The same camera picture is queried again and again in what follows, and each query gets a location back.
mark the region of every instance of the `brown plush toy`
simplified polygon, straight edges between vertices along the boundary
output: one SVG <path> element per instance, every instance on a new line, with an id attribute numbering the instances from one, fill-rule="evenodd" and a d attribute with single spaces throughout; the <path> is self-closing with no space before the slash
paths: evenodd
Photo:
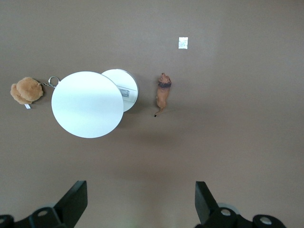
<path id="1" fill-rule="evenodd" d="M 17 84 L 12 84 L 10 94 L 19 104 L 31 104 L 38 100 L 42 95 L 42 86 L 31 77 L 25 77 Z"/>

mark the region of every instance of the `screw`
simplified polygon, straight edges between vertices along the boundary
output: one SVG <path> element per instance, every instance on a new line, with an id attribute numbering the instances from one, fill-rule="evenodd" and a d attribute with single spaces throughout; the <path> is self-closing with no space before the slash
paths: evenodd
<path id="1" fill-rule="evenodd" d="M 260 221 L 262 223 L 266 224 L 266 225 L 271 225 L 272 224 L 271 220 L 269 218 L 267 218 L 267 217 L 260 218 Z"/>
<path id="2" fill-rule="evenodd" d="M 227 209 L 223 209 L 223 210 L 221 211 L 221 213 L 222 213 L 222 215 L 225 215 L 225 216 L 230 216 L 230 215 L 231 215 L 230 211 L 227 210 Z"/>

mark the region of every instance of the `brown surface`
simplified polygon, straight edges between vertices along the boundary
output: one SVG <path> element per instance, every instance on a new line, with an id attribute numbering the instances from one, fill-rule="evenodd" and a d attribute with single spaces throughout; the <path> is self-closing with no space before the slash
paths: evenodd
<path id="1" fill-rule="evenodd" d="M 87 180 L 78 228 L 191 228 L 201 180 L 247 219 L 301 227 L 303 21 L 299 0 L 1 1 L 0 214 L 22 219 Z M 10 96 L 26 76 L 116 68 L 140 96 L 102 138 L 58 125 L 53 88 L 31 110 Z M 154 118 L 162 72 L 172 87 Z"/>

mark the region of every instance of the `small white round base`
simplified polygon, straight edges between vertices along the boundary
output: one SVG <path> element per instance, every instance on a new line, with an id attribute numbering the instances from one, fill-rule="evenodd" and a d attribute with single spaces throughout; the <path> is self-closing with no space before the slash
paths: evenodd
<path id="1" fill-rule="evenodd" d="M 123 111 L 128 111 L 133 107 L 138 96 L 138 87 L 133 76 L 121 69 L 107 70 L 102 75 L 111 79 L 120 90 L 123 96 Z"/>
<path id="2" fill-rule="evenodd" d="M 52 95 L 52 110 L 58 123 L 83 138 L 110 133 L 121 121 L 123 105 L 120 90 L 109 78 L 88 71 L 65 77 Z"/>

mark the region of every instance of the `brown animal figurine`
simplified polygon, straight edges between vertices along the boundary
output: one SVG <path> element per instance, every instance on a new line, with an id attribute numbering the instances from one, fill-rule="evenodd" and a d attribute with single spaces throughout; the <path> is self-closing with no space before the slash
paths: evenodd
<path id="1" fill-rule="evenodd" d="M 159 113 L 163 111 L 163 109 L 167 106 L 167 97 L 169 96 L 171 80 L 169 76 L 166 76 L 165 73 L 161 74 L 161 78 L 158 79 L 159 84 L 157 87 L 157 97 L 156 102 L 159 106 L 159 112 L 155 113 L 154 117 L 156 117 Z"/>

